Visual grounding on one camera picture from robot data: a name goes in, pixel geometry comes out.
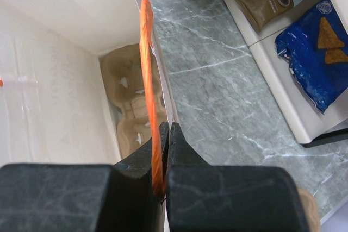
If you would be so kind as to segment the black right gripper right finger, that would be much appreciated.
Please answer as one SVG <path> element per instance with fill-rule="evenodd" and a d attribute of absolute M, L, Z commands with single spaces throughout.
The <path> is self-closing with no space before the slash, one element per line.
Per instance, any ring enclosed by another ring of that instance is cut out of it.
<path fill-rule="evenodd" d="M 166 208 L 171 231 L 309 231 L 290 174 L 274 166 L 214 166 L 169 132 Z"/>

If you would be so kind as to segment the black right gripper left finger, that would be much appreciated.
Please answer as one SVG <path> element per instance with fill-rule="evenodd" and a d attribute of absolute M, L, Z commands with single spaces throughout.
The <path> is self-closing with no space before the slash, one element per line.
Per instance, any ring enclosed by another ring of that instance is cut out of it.
<path fill-rule="evenodd" d="M 1 168 L 1 231 L 168 231 L 147 141 L 114 165 Z"/>

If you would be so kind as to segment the white Cream Bear paper bag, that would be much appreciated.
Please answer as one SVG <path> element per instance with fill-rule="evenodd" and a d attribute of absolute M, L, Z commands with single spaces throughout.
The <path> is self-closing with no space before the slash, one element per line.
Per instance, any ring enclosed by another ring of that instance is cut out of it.
<path fill-rule="evenodd" d="M 138 44 L 141 0 L 1 0 L 1 164 L 121 156 L 100 57 Z"/>

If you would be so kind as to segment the brown cardboard cup carrier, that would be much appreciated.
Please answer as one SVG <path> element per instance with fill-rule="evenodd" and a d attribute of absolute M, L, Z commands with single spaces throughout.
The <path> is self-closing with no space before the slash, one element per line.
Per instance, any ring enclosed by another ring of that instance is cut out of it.
<path fill-rule="evenodd" d="M 318 212 L 318 204 L 315 197 L 307 190 L 297 188 L 302 206 L 304 208 L 306 219 L 311 232 L 321 232 L 320 216 Z"/>
<path fill-rule="evenodd" d="M 105 92 L 121 116 L 116 133 L 120 154 L 126 158 L 152 136 L 141 70 L 139 45 L 107 54 L 101 62 Z"/>

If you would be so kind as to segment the cream black three-tier shelf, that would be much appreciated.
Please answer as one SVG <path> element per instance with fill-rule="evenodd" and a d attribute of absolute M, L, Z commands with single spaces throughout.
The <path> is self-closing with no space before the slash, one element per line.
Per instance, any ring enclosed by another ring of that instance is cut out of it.
<path fill-rule="evenodd" d="M 347 121 L 347 92 L 320 113 L 295 82 L 289 64 L 278 57 L 275 38 L 319 0 L 304 0 L 257 33 L 235 0 L 224 0 L 262 72 L 296 141 L 306 148 L 347 140 L 347 128 L 332 128 Z"/>

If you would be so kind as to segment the blue chips bag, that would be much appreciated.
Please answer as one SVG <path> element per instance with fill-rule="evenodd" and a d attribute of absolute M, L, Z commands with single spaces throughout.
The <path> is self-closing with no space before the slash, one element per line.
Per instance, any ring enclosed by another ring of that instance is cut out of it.
<path fill-rule="evenodd" d="M 275 46 L 321 113 L 347 89 L 347 32 L 331 0 L 312 6 L 276 37 Z"/>

